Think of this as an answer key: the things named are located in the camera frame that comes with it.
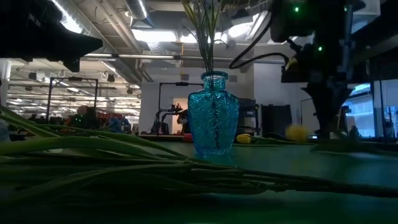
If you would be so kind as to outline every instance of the yellow ball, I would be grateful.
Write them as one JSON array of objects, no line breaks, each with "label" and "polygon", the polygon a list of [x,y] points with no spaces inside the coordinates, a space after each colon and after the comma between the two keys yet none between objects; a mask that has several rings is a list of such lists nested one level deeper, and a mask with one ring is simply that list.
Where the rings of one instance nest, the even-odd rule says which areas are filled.
[{"label": "yellow ball", "polygon": [[290,125],[285,130],[286,138],[291,141],[306,142],[308,130],[301,125]]}]

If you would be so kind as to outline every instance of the textured glass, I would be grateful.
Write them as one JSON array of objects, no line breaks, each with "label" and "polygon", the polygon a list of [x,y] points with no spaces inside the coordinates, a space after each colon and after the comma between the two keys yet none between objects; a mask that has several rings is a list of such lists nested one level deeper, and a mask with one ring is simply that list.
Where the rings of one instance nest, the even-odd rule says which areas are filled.
[{"label": "textured glass", "polygon": [[188,120],[200,154],[223,155],[231,150],[239,116],[239,100],[225,91],[226,73],[202,75],[205,88],[191,93]]}]

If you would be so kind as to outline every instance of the metal frame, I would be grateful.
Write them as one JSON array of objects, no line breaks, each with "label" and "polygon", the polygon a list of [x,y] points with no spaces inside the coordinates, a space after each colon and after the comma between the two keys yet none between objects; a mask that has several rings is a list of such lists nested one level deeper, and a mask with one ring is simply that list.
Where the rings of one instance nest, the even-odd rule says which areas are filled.
[{"label": "metal frame", "polygon": [[94,80],[95,81],[94,110],[96,110],[96,107],[97,107],[97,93],[98,93],[98,79],[97,78],[80,78],[79,77],[79,78],[77,78],[77,80],[74,80],[74,79],[71,79],[71,77],[70,78],[51,77],[50,78],[50,85],[49,85],[49,98],[47,100],[47,111],[46,111],[46,114],[45,114],[45,120],[47,122],[49,122],[49,120],[50,120],[50,107],[51,107],[50,104],[51,104],[51,94],[52,94],[52,89],[53,89],[52,82],[54,80],[60,80],[60,82],[62,82],[62,80],[65,80],[65,79],[72,80],[72,81]]},{"label": "metal frame", "polygon": [[[157,100],[157,111],[160,111],[160,95],[162,94],[162,85],[175,85],[175,86],[189,86],[189,85],[200,85],[204,88],[203,83],[187,83],[187,82],[175,82],[175,83],[159,83],[159,97]],[[156,136],[159,137],[159,130],[157,130]]]}]

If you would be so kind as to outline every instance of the ceiling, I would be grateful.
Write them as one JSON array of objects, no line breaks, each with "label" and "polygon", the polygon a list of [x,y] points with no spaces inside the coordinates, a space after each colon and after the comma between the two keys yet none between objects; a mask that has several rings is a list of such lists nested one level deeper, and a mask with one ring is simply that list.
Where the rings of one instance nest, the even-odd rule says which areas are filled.
[{"label": "ceiling", "polygon": [[[104,47],[99,49],[100,53],[126,53],[126,54],[173,54],[200,56],[196,43],[187,41],[189,33],[184,27],[190,27],[180,0],[142,0],[146,5],[147,18],[144,20],[132,19],[133,10],[130,5],[134,0],[51,0],[63,12],[63,25],[74,32],[91,35],[103,40]],[[220,14],[222,22],[217,27],[219,38],[226,41],[226,45],[218,43],[215,45],[215,57],[234,57],[242,52],[258,35],[266,24],[266,15],[263,1],[236,1],[226,2],[227,10]],[[355,29],[360,29],[376,18],[380,13],[380,2],[377,0],[365,0],[366,9],[356,12],[354,15]],[[241,13],[238,9],[246,8]],[[176,41],[184,42],[176,44],[161,41],[161,35],[149,36],[148,38],[159,38],[157,47],[151,47],[147,40],[138,36],[134,30],[147,30],[145,26],[150,23],[152,30],[171,31],[176,36]],[[298,44],[311,41],[311,37],[299,37],[295,39]],[[275,44],[271,41],[269,32],[259,41],[256,47],[247,54],[251,58],[269,52],[282,52],[292,56],[294,52],[286,44]],[[201,61],[187,60],[136,60],[127,59],[117,61],[101,61],[98,59],[83,58],[80,62],[80,72],[71,73],[59,62],[49,62],[37,59],[26,63],[23,60],[12,61],[12,74],[10,79],[9,105],[21,113],[38,112],[43,113],[47,106],[47,95],[49,93],[46,78],[50,77],[82,77],[96,78],[99,81],[97,107],[103,110],[116,111],[118,113],[139,114],[141,104],[141,91],[139,86],[142,82],[159,82],[174,80],[183,66],[184,71],[198,76],[203,70]],[[243,67],[241,73],[247,72],[251,65]],[[227,68],[227,62],[215,62],[215,68]],[[38,73],[44,77],[36,80],[29,79],[29,73]],[[106,80],[108,75],[115,76],[115,82]],[[62,80],[70,88],[79,91],[68,91],[67,86],[57,86],[52,90],[52,111],[62,113],[74,113],[77,106],[92,105],[95,93],[89,82],[70,83]],[[127,89],[132,88],[133,93],[127,94]]]}]

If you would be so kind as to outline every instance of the black cable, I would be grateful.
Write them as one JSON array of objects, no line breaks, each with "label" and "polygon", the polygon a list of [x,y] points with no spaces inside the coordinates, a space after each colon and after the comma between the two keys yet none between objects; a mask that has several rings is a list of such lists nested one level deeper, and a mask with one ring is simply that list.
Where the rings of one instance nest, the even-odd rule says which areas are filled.
[{"label": "black cable", "polygon": [[269,53],[269,54],[263,54],[263,55],[259,55],[256,56],[254,58],[251,58],[243,63],[240,63],[239,65],[234,65],[236,62],[238,62],[239,60],[241,60],[243,58],[243,56],[245,56],[260,40],[261,38],[264,36],[264,34],[266,34],[266,32],[269,30],[269,28],[271,27],[272,24],[272,20],[273,20],[273,16],[271,13],[271,18],[268,21],[268,24],[266,25],[266,27],[261,31],[261,33],[258,35],[258,37],[256,39],[254,39],[254,41],[246,48],[242,51],[242,53],[240,53],[229,65],[229,69],[237,69],[240,68],[244,65],[247,65],[257,59],[260,58],[264,58],[264,57],[269,57],[269,56],[281,56],[284,58],[285,64],[287,64],[289,62],[289,58],[288,56],[282,54],[282,53]]}]

